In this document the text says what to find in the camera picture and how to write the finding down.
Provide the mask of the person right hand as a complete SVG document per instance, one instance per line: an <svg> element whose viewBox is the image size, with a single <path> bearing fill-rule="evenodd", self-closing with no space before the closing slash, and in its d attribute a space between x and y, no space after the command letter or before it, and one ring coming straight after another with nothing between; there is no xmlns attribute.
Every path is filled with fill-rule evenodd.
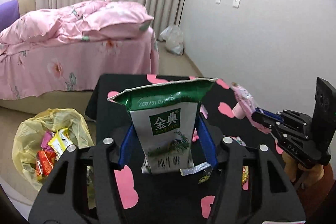
<svg viewBox="0 0 336 224"><path fill-rule="evenodd" d="M321 164L317 164L313 168L307 169L300 163L297 163L295 159L286 152L282 153L282 159L285 163L284 171L288 175L295 190L311 187L319 182L324 176L324 166Z"/></svg>

